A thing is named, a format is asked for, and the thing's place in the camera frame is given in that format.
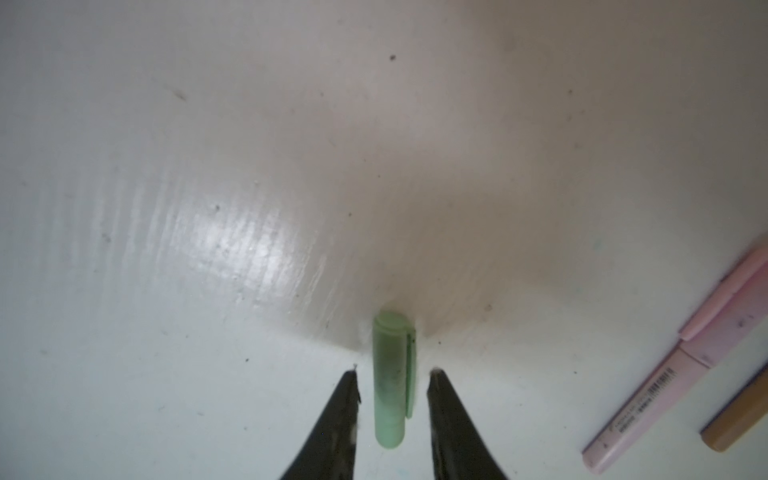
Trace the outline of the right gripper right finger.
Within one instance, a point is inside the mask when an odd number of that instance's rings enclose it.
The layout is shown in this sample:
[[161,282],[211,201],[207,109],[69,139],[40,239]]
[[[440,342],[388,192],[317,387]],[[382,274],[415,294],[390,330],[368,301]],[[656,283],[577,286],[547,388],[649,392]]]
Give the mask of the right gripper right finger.
[[507,478],[493,459],[446,372],[434,368],[427,389],[434,478]]

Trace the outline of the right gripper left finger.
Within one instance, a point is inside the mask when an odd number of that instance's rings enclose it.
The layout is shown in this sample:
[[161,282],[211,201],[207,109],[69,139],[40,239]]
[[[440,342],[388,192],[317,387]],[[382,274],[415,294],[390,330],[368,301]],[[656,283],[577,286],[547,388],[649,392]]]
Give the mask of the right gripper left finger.
[[281,479],[352,480],[360,403],[357,372],[347,370]]

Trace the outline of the green pen cap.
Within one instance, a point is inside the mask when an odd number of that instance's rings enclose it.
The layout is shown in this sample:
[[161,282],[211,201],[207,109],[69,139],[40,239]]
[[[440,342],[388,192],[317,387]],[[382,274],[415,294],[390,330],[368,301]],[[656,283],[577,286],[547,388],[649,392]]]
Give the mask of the green pen cap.
[[383,311],[373,320],[375,437],[385,449],[403,441],[416,388],[416,329],[404,315]]

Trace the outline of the brown pen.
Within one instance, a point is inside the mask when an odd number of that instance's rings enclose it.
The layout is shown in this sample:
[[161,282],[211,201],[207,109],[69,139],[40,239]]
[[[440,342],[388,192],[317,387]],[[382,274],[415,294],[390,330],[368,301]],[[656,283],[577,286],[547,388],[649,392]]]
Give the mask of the brown pen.
[[764,365],[700,432],[703,443],[722,453],[767,414],[767,365]]

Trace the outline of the pink pen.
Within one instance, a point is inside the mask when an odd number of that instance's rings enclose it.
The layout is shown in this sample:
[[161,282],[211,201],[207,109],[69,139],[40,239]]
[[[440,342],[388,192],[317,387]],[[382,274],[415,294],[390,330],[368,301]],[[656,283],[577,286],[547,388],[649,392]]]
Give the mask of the pink pen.
[[748,253],[679,331],[670,353],[582,452],[606,471],[767,317],[767,247]]

